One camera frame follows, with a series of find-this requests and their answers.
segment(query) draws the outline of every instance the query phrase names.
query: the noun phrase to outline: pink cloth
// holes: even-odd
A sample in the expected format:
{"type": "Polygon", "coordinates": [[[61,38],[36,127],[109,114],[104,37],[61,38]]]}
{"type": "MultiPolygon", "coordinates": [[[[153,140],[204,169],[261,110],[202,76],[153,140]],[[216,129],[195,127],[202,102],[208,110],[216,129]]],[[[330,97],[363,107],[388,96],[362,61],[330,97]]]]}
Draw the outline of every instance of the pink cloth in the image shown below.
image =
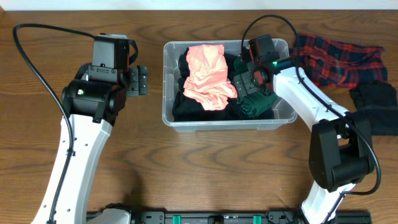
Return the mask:
{"type": "Polygon", "coordinates": [[[223,110],[229,98],[236,98],[235,87],[228,80],[223,45],[190,47],[187,62],[190,76],[184,83],[184,95],[201,103],[205,110],[223,110]]]}

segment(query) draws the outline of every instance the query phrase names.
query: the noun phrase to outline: clear plastic bin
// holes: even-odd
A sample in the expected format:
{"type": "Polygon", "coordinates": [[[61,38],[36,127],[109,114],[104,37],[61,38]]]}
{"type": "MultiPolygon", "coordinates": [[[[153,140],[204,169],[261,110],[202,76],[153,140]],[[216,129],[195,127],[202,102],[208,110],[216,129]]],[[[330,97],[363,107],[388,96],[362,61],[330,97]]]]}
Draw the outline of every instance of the clear plastic bin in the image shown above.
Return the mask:
{"type": "MultiPolygon", "coordinates": [[[[272,40],[276,51],[281,58],[289,55],[287,43],[283,39],[272,40]]],[[[218,40],[218,41],[173,41],[164,45],[163,49],[163,106],[162,119],[167,126],[173,127],[178,132],[214,129],[277,129],[283,124],[292,123],[297,119],[297,113],[282,98],[278,98],[272,105],[275,119],[240,120],[240,121],[189,121],[174,122],[172,114],[174,99],[178,93],[178,79],[181,78],[178,69],[178,58],[185,52],[187,47],[201,44],[224,45],[225,53],[239,55],[241,53],[240,40],[218,40]]]]}

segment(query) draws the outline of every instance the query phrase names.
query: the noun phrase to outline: black fabric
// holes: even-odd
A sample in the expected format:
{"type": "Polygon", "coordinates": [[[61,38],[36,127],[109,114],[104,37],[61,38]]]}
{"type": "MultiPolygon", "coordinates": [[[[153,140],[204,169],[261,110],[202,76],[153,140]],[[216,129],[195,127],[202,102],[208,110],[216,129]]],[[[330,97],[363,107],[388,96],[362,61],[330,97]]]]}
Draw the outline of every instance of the black fabric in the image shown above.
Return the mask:
{"type": "MultiPolygon", "coordinates": [[[[250,118],[245,115],[241,109],[237,98],[228,98],[228,105],[221,111],[206,111],[202,105],[194,99],[185,97],[184,83],[189,77],[190,71],[187,62],[188,49],[182,54],[178,61],[181,78],[178,79],[179,92],[175,97],[173,105],[174,121],[233,121],[233,120],[247,120],[247,119],[274,119],[274,112],[269,109],[256,118],[250,118]]],[[[228,79],[232,80],[234,77],[234,60],[235,55],[224,54],[226,64],[228,66],[228,79]]]]}
{"type": "Polygon", "coordinates": [[[349,91],[358,111],[368,117],[373,136],[398,135],[397,91],[388,83],[359,84],[349,91]]]}

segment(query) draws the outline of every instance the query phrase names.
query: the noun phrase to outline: wood grain surface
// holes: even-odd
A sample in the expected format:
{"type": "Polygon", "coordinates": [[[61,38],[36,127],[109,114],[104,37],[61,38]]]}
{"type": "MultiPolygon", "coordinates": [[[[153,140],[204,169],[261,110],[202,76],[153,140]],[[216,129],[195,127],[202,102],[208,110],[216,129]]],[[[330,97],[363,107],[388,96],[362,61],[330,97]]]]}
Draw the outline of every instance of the wood grain surface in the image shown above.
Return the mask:
{"type": "MultiPolygon", "coordinates": [[[[0,14],[0,223],[30,223],[44,197],[58,148],[61,114],[27,67],[12,28],[36,22],[92,34],[135,39],[138,64],[147,65],[149,94],[129,98],[105,145],[90,195],[89,211],[111,202],[168,211],[297,208],[312,185],[307,158],[310,131],[298,118],[273,131],[176,133],[162,122],[163,46],[172,40],[240,39],[263,14],[287,17],[299,32],[363,45],[380,45],[389,82],[398,88],[397,11],[76,11],[0,14]]],[[[292,45],[291,30],[269,19],[248,39],[272,34],[292,45]]],[[[22,44],[57,94],[90,62],[92,40],[45,29],[22,29],[22,44]]],[[[355,110],[348,89],[323,89],[355,110]]],[[[375,223],[398,217],[398,138],[373,137],[383,179],[367,197],[347,196],[341,210],[369,210],[375,223]]],[[[356,190],[370,189],[369,175],[356,190]]]]}

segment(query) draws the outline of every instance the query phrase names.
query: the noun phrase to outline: plaid fabric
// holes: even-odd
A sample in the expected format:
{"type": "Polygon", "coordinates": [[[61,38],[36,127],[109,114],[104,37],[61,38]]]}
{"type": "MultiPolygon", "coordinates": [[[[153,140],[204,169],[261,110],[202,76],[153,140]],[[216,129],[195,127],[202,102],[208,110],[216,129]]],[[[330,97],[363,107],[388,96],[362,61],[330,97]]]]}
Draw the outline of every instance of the plaid fabric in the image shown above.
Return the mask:
{"type": "MultiPolygon", "coordinates": [[[[354,88],[359,83],[387,81],[383,47],[363,47],[300,34],[300,66],[317,86],[354,88]]],[[[297,49],[289,49],[296,58],[297,49]]]]}

